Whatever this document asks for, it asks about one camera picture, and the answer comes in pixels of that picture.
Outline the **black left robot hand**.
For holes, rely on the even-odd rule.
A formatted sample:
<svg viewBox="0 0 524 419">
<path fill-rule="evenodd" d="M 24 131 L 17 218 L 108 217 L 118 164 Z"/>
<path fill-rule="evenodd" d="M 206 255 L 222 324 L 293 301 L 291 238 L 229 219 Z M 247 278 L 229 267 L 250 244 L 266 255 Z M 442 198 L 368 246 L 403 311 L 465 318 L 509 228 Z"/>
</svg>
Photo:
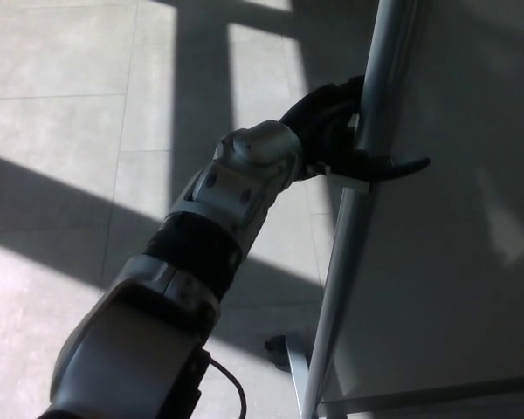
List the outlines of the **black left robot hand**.
<svg viewBox="0 0 524 419">
<path fill-rule="evenodd" d="M 298 137 L 302 149 L 299 181 L 331 172 L 368 183 L 414 175 L 426 169 L 429 158 L 399 160 L 372 155 L 355 146 L 352 117 L 361 114 L 364 77 L 342 84 L 326 84 L 310 92 L 280 119 Z"/>
</svg>

